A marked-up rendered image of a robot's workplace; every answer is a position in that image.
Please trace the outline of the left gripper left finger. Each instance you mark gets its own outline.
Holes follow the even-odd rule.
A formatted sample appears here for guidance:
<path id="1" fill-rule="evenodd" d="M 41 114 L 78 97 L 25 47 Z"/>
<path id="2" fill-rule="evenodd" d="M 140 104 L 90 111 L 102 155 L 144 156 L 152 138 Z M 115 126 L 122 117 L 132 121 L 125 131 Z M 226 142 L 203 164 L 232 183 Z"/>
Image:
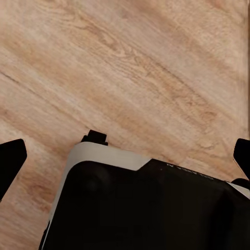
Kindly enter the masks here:
<path id="1" fill-rule="evenodd" d="M 27 159 L 23 139 L 0 144 L 0 201 Z"/>

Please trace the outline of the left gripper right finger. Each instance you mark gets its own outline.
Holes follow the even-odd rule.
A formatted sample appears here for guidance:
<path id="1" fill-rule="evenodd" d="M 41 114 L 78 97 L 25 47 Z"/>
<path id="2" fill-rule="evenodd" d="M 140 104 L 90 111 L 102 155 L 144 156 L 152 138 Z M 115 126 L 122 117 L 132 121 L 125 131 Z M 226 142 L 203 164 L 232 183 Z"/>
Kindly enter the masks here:
<path id="1" fill-rule="evenodd" d="M 250 141 L 238 139 L 234 148 L 233 157 L 250 179 Z"/>

